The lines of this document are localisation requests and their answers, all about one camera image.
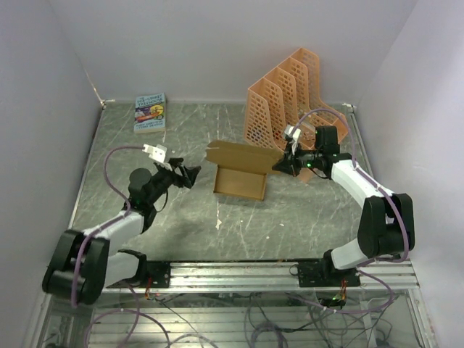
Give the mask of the brown cardboard box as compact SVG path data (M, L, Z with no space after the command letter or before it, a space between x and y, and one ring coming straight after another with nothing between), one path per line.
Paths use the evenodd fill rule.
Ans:
M267 177L281 158L277 149L214 140L206 149L206 160L217 165L213 192L262 201Z

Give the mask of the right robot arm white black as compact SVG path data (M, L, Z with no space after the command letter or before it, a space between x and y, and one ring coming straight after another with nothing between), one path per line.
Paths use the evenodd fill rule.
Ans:
M333 287L359 266L405 261L415 246L411 197L385 188L360 167L353 154L341 152L336 127L317 127L313 150L298 144L299 135L297 127L286 127L283 157L273 169L292 176L303 169L319 170L345 189L362 210L356 238L318 260L316 275L321 281Z

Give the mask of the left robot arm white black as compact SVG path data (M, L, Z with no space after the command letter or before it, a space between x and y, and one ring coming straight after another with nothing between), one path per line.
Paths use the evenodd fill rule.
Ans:
M45 293L73 305L92 305L109 286L126 282L139 288L151 278L146 255L123 244L152 226L158 213L154 204L171 186L191 189L201 171L199 166L186 167L181 158L155 167L156 173L138 168L130 174L128 200L112 219L62 233L42 280Z

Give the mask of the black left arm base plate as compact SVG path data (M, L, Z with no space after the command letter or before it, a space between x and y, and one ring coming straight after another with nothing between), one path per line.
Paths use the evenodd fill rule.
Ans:
M168 289L171 279L171 264L169 262L148 261L147 287L149 289Z

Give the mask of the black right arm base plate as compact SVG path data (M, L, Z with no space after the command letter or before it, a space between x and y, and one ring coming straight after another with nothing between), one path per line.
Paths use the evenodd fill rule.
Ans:
M296 260L289 268L291 276L297 278L300 288L310 287L348 287L360 285L360 277L355 268L336 269L331 261L320 259Z

